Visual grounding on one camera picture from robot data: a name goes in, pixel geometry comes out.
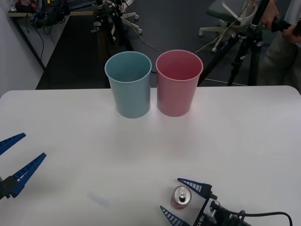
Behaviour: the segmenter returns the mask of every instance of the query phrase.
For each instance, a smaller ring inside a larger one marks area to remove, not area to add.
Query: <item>metal stand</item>
[[[232,66],[234,67],[231,71],[231,77],[228,82],[228,86],[233,84],[235,77],[237,76],[241,64],[246,57],[248,50],[252,50],[251,64],[250,64],[250,73],[249,73],[249,86],[256,85],[256,79],[258,74],[259,67],[259,58],[260,52],[262,49],[263,41],[262,41],[262,31],[259,26],[259,21],[265,11],[269,0],[262,0],[261,4],[258,7],[256,15],[254,16],[253,21],[247,25],[243,26],[237,32],[234,32],[230,39],[226,42],[226,44],[222,47],[222,49],[216,54],[214,59],[209,63],[207,68],[201,74],[201,77],[198,80],[198,86],[205,80],[205,78],[209,75],[209,73],[215,68],[215,66],[223,59],[223,57],[229,52],[229,50],[240,40],[243,42],[239,48],[238,54],[235,57]]]
[[[95,22],[94,30],[92,30],[92,32],[96,32],[97,34],[100,62],[102,64],[105,64],[107,62],[107,60],[111,56],[110,46],[115,45],[115,38],[112,36],[111,33],[109,16],[111,16],[116,32],[119,36],[119,45],[124,45],[127,51],[133,51],[134,49],[131,45],[131,42],[128,39],[124,25],[121,20],[122,13],[120,9],[118,7],[110,8],[103,4],[101,0],[96,1],[95,7]]]

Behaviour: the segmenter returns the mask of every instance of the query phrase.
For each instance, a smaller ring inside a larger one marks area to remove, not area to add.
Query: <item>blue cup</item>
[[[139,118],[150,109],[151,60],[138,52],[112,56],[104,67],[118,112],[127,118]]]

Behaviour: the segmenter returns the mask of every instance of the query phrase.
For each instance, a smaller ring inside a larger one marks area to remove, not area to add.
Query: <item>tripod leg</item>
[[[238,42],[239,37],[236,33],[233,33],[231,38],[226,42],[220,51],[218,51],[213,60],[208,64],[198,80],[198,86],[205,80],[209,73],[215,68],[215,66],[223,59],[223,57],[229,52],[229,50]]]
[[[121,21],[120,16],[118,14],[114,14],[112,16],[112,20],[113,20],[113,23],[115,24],[116,31],[120,38],[119,45],[122,46],[124,44],[126,46],[127,51],[133,51],[134,49],[132,47],[130,40],[128,39],[128,36],[126,34],[126,31],[124,29],[124,25]]]
[[[252,55],[251,55],[248,86],[256,85],[256,80],[257,80],[257,76],[258,76],[259,59],[260,59],[262,45],[263,45],[262,37],[260,37],[258,40],[256,40],[256,42],[254,42],[252,44]]]
[[[235,77],[237,76],[239,69],[241,67],[241,64],[243,63],[244,58],[246,57],[248,50],[250,48],[250,41],[249,39],[243,40],[241,43],[241,46],[239,48],[239,51],[235,57],[234,62],[232,63],[232,66],[234,67],[231,71],[231,77],[228,81],[227,86],[232,86]]]
[[[108,38],[108,41],[109,41],[110,45],[114,46],[115,42],[114,42],[114,39],[113,39],[113,35],[111,33],[111,26],[110,26],[109,19],[108,19],[107,16],[102,18],[102,26],[103,26],[103,29],[105,30],[106,34],[107,34],[107,38]]]

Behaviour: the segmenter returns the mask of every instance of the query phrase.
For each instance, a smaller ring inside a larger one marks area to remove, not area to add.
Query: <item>black cable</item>
[[[221,206],[216,205],[214,202],[211,203],[210,207],[212,207],[215,210],[220,210],[223,212],[227,212],[229,214],[232,215],[236,215],[236,216],[242,216],[242,217],[266,217],[266,216],[274,216],[274,215],[285,215],[287,216],[289,222],[290,222],[290,226],[293,226],[293,221],[292,218],[290,217],[290,215],[288,215],[285,212],[270,212],[270,213],[236,213],[236,212],[232,212],[230,210],[227,210]]]
[[[51,33],[51,29],[52,29],[52,25],[50,26],[50,30],[48,30],[48,33],[46,33],[45,26],[43,26],[43,32],[44,32],[44,34],[49,35]]]
[[[27,33],[29,33],[29,30],[27,28],[27,18],[28,18],[28,13],[26,14],[26,17],[25,17],[25,23],[26,23],[26,30],[27,30]]]
[[[64,20],[62,22],[59,22],[59,24],[63,24],[66,21],[66,18],[64,16]]]
[[[56,44],[55,44],[55,42],[53,41],[53,38],[52,38],[51,29],[52,29],[52,25],[50,26],[50,30],[48,30],[48,32],[46,32],[45,31],[45,26],[43,26],[43,32],[44,32],[44,34],[50,35],[51,41],[52,41],[53,45],[56,47]]]
[[[52,40],[52,43],[53,43],[53,44],[54,44],[54,46],[56,47],[55,41],[53,41],[53,38],[52,38],[52,35],[51,35],[51,33],[50,33],[50,38],[51,38],[51,40]]]
[[[42,43],[43,43],[43,49],[42,49],[42,53],[41,53],[41,61],[42,61],[42,56],[43,56],[43,52],[44,52],[44,40],[43,40],[43,38],[42,38],[42,36],[40,35],[40,33],[38,32],[38,30],[36,29],[36,32],[38,33],[38,35],[39,35],[39,37],[41,38],[41,40],[42,40]]]

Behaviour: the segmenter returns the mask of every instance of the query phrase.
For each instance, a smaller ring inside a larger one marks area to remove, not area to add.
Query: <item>pink cup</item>
[[[203,62],[191,52],[171,50],[159,56],[156,68],[158,109],[172,117],[185,115],[203,71]]]

